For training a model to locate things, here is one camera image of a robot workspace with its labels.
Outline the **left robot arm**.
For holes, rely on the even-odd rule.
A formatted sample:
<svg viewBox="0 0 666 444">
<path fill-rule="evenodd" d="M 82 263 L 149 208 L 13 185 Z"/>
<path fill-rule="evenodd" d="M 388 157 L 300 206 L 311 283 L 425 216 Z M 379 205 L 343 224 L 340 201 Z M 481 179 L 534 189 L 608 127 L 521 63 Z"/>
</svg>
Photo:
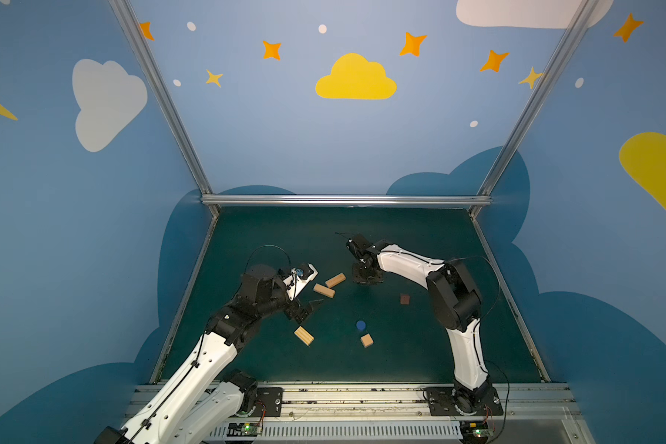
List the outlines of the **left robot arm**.
<svg viewBox="0 0 666 444">
<path fill-rule="evenodd" d="M 255 408 L 258 384 L 242 372 L 205 390 L 259 332 L 282 313 L 297 323 L 312 306 L 298 300 L 318 272 L 311 264 L 287 271 L 256 265 L 240 278 L 234 296 L 208 320 L 189 357 L 142 409 L 120 428 L 106 427 L 98 443 L 199 443 L 226 419 Z"/>
</svg>

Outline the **long wood block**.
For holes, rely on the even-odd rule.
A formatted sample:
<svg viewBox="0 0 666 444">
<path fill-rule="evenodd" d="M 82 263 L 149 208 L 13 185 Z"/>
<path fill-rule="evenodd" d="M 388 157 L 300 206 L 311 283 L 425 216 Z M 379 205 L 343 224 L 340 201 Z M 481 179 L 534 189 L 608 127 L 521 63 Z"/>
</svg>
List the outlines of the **long wood block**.
<svg viewBox="0 0 666 444">
<path fill-rule="evenodd" d="M 346 281 L 346 276 L 343 273 L 340 273 L 340 274 L 336 275 L 335 277 L 332 277 L 331 279 L 328 279 L 326 281 L 326 286 L 329 289 L 332 289 L 332 288 L 336 287 L 337 285 L 339 285 L 340 283 L 342 283 L 343 281 Z"/>
<path fill-rule="evenodd" d="M 321 284 L 314 285 L 314 292 L 330 299 L 334 298 L 336 294 L 335 290 Z"/>
</svg>

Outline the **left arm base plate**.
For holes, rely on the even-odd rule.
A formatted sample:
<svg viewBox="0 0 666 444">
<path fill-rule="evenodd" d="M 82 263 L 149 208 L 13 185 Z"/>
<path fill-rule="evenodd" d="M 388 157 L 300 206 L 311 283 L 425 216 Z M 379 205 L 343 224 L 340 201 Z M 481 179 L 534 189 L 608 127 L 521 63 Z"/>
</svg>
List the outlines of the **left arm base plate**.
<svg viewBox="0 0 666 444">
<path fill-rule="evenodd" d="M 244 396 L 242 412 L 248 417 L 280 417 L 282 405 L 283 388 L 259 387 Z"/>
</svg>

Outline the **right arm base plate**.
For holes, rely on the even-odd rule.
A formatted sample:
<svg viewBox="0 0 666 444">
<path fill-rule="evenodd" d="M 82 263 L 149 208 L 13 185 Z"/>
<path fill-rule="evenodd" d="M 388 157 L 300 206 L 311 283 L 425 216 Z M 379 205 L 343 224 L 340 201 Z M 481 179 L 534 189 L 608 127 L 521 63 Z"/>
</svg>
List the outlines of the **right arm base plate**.
<svg viewBox="0 0 666 444">
<path fill-rule="evenodd" d="M 437 386 L 423 390 L 432 416 L 503 416 L 503 406 L 497 390 L 482 386 L 476 390 L 464 387 Z"/>
</svg>

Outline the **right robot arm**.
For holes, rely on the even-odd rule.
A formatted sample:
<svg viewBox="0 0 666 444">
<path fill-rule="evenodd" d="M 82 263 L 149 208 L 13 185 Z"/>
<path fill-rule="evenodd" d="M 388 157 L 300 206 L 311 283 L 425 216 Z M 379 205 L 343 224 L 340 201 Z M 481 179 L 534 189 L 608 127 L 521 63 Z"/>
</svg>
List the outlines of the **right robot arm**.
<svg viewBox="0 0 666 444">
<path fill-rule="evenodd" d="M 427 290 L 453 352 L 456 409 L 461 414 L 476 413 L 492 384 L 479 334 L 483 297 L 464 261 L 428 258 L 384 240 L 368 242 L 360 234 L 346 240 L 346 247 L 356 259 L 354 282 L 375 285 L 392 273 Z"/>
</svg>

